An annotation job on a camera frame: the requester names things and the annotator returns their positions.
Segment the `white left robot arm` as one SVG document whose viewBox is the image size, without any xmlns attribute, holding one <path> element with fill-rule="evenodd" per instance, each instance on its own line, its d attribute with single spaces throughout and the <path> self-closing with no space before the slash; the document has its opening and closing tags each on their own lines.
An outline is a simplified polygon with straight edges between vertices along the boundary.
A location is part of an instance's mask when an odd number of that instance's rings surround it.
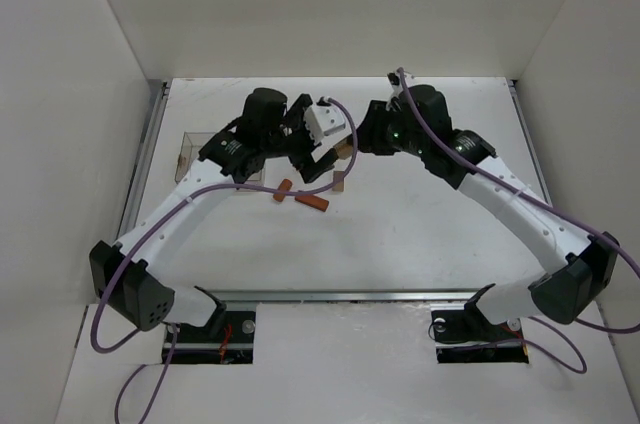
<svg viewBox="0 0 640 424">
<path fill-rule="evenodd" d="M 100 241 L 89 254 L 93 285 L 100 303 L 111 307 L 138 331 L 162 323 L 187 324 L 213 333 L 222 304 L 197 287 L 170 287 L 168 270 L 179 248 L 207 216 L 269 159 L 286 157 L 304 181 L 322 174 L 314 150 L 344 130 L 340 108 L 307 94 L 292 104 L 283 93 L 256 88 L 242 113 L 199 150 L 185 176 L 140 224 L 115 243 Z"/>
</svg>

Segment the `light wood rectangular block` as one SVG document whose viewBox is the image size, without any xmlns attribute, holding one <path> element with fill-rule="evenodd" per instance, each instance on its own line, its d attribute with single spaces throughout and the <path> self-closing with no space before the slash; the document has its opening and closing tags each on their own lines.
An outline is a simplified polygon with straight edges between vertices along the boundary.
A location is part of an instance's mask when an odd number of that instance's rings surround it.
<svg viewBox="0 0 640 424">
<path fill-rule="evenodd" d="M 334 171 L 332 191 L 335 193 L 342 193 L 345 189 L 344 180 L 345 180 L 344 171 Z"/>
</svg>

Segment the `dark striped wood block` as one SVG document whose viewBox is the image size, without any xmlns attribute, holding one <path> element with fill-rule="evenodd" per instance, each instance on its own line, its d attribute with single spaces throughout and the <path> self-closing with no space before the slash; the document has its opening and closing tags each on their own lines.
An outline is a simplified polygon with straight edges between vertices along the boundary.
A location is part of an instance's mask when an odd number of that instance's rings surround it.
<svg viewBox="0 0 640 424">
<path fill-rule="evenodd" d="M 333 146 L 338 160 L 347 160 L 353 154 L 353 146 L 347 140 L 342 140 Z"/>
</svg>

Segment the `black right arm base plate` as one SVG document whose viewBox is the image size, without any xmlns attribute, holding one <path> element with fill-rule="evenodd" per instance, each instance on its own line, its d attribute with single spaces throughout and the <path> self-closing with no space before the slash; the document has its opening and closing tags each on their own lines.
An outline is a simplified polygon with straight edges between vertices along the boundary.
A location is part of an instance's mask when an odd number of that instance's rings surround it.
<svg viewBox="0 0 640 424">
<path fill-rule="evenodd" d="M 462 308 L 434 309 L 428 335 L 439 364 L 529 363 L 519 320 L 491 324 Z"/>
</svg>

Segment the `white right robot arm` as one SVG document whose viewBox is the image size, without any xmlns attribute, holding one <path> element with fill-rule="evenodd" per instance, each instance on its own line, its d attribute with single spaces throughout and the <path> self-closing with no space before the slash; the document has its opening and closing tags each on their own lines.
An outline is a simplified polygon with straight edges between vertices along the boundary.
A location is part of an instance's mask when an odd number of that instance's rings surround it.
<svg viewBox="0 0 640 424">
<path fill-rule="evenodd" d="M 453 127 L 446 99 L 433 86 L 415 85 L 389 101 L 371 101 L 357 139 L 362 153 L 419 158 L 431 174 L 492 214 L 537 259 L 539 274 L 478 291 L 465 305 L 472 318 L 498 325 L 543 315 L 570 324 L 608 285 L 617 258 L 613 237 L 543 209 L 488 142 Z"/>
</svg>

